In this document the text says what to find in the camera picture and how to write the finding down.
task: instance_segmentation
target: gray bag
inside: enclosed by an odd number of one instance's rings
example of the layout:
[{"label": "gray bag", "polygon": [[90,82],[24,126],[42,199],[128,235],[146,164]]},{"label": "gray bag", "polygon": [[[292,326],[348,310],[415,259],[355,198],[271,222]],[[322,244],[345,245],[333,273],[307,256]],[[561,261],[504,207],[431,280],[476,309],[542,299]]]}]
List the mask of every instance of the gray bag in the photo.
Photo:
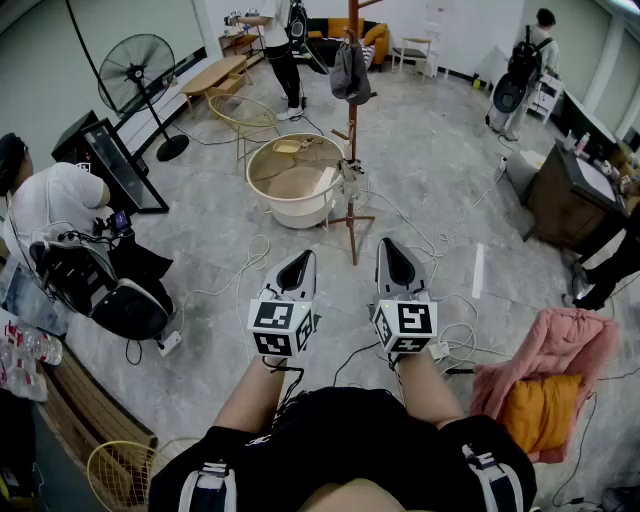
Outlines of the gray bag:
[{"label": "gray bag", "polygon": [[329,77],[331,92],[350,105],[364,105],[371,98],[371,86],[362,48],[343,42],[336,53],[336,63]]}]

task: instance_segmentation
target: power strip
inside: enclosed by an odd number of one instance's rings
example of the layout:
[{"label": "power strip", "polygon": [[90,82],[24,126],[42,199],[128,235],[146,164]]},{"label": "power strip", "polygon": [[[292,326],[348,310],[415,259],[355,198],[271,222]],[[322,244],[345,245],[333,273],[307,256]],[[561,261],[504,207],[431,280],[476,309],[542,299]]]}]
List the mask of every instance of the power strip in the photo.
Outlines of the power strip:
[{"label": "power strip", "polygon": [[173,331],[162,343],[158,342],[158,352],[162,357],[167,357],[180,343],[182,343],[182,336],[178,331]]}]

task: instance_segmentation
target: gray tiled floor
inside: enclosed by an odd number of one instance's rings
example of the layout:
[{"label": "gray tiled floor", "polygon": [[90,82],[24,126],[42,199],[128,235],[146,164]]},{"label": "gray tiled floor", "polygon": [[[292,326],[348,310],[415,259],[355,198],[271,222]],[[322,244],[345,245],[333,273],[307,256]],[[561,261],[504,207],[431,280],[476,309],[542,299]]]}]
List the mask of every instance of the gray tiled floor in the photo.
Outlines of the gray tiled floor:
[{"label": "gray tiled floor", "polygon": [[[309,97],[307,116],[326,133],[342,129],[347,105],[334,100],[328,79],[300,68]],[[275,110],[284,107],[270,67],[262,63],[252,69],[256,85],[242,94],[264,101]],[[432,241],[438,251],[445,244],[438,234],[451,234],[465,209],[492,186],[497,165],[507,148],[484,125],[489,102],[483,92],[455,78],[428,80],[422,84],[410,74],[372,73],[370,80],[379,96],[359,110],[362,131],[358,135],[359,156],[369,172],[371,189],[382,193]],[[203,141],[231,140],[233,133],[214,121],[204,102],[195,118],[183,114],[178,126]],[[314,132],[304,119],[281,123],[284,133]],[[263,138],[275,134],[264,133]],[[521,147],[546,154],[558,135],[527,119]],[[158,143],[147,151],[150,179],[171,207],[167,215],[137,216],[138,240],[158,253],[174,258],[165,278],[176,304],[192,289],[222,289],[247,258],[247,246],[257,234],[271,242],[265,269],[248,269],[239,290],[240,317],[246,322],[248,302],[259,290],[266,270],[287,254],[311,248],[318,256],[317,301],[322,321],[300,364],[307,369],[302,388],[330,385],[333,374],[355,349],[374,341],[365,304],[374,293],[375,248],[383,236],[394,236],[408,245],[426,247],[384,199],[372,195],[362,210],[377,216],[373,225],[359,224],[360,261],[350,262],[349,238],[344,227],[295,231],[264,214],[236,165],[235,144],[203,146],[195,142],[178,158],[160,163],[155,158]],[[339,202],[335,214],[344,205]],[[435,297],[459,294],[478,310],[478,346],[513,353],[540,308],[560,305],[567,286],[567,272],[555,249],[530,240],[524,233],[531,219],[506,180],[498,183],[485,200],[460,225],[445,257],[439,258],[431,285]],[[478,244],[484,245],[484,283],[479,298],[472,296]],[[262,250],[263,241],[255,243]],[[602,260],[615,248],[598,254]],[[640,317],[636,305],[640,287],[630,286],[615,299],[616,318],[622,323],[617,359],[607,372],[616,375],[635,369],[640,341]],[[236,315],[235,283],[223,294],[193,295],[185,308],[184,343],[162,359],[153,343],[143,344],[139,366],[125,360],[125,341],[103,331],[86,319],[74,319],[69,339],[79,357],[96,378],[132,414],[157,433],[160,442],[178,437],[200,437],[229,396],[246,365],[246,348]],[[607,306],[605,314],[611,314]],[[474,312],[459,298],[442,302],[441,327],[473,322]],[[180,326],[180,313],[170,330]],[[464,329],[452,330],[457,339]],[[135,358],[137,348],[131,348]],[[476,353],[477,361],[500,361],[501,357]],[[472,379],[450,379],[455,392],[468,407]],[[563,501],[586,496],[598,501],[602,487],[633,474],[629,463],[636,449],[627,436],[637,431],[638,405],[634,378],[598,385],[598,411],[589,428],[577,477],[568,486]],[[384,387],[398,393],[397,383],[374,350],[354,357],[339,383],[367,388]],[[570,459],[562,465],[537,466],[540,504],[550,497],[573,471],[579,439],[592,404],[582,415]]]}]

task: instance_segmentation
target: plastic bottle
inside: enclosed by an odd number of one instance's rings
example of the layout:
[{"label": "plastic bottle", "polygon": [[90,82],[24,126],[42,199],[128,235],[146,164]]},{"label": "plastic bottle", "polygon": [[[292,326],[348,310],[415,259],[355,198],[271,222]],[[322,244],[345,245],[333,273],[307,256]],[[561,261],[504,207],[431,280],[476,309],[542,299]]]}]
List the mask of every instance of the plastic bottle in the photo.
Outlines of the plastic bottle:
[{"label": "plastic bottle", "polygon": [[35,402],[47,399],[47,382],[42,375],[28,372],[24,368],[13,368],[6,371],[0,369],[0,387],[9,390],[13,395],[27,398]]},{"label": "plastic bottle", "polygon": [[14,368],[24,368],[28,372],[36,372],[36,362],[29,355],[18,350],[11,343],[0,341],[0,362],[6,371]]},{"label": "plastic bottle", "polygon": [[58,365],[62,361],[62,343],[58,338],[26,326],[9,324],[6,331],[9,342],[11,343],[13,338],[16,347],[34,359],[52,365]]},{"label": "plastic bottle", "polygon": [[584,151],[584,148],[587,147],[587,144],[589,143],[589,137],[591,137],[589,135],[589,132],[585,133],[582,138],[580,139],[580,142],[578,142],[578,145],[576,146],[576,155],[579,155],[580,153],[582,153]]}]

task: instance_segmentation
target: black fan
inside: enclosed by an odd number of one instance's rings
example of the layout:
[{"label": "black fan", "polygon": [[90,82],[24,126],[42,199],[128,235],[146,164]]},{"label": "black fan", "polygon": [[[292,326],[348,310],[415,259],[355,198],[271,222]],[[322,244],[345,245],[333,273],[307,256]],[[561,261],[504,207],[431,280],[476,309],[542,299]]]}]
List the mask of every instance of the black fan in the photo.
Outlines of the black fan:
[{"label": "black fan", "polygon": [[153,109],[171,85],[175,60],[169,44],[153,34],[138,34],[118,43],[100,67],[102,80],[109,97],[98,87],[100,97],[109,108],[119,114],[132,114],[149,107],[164,138],[156,153],[166,162],[182,153],[189,145],[186,135],[169,137]]}]

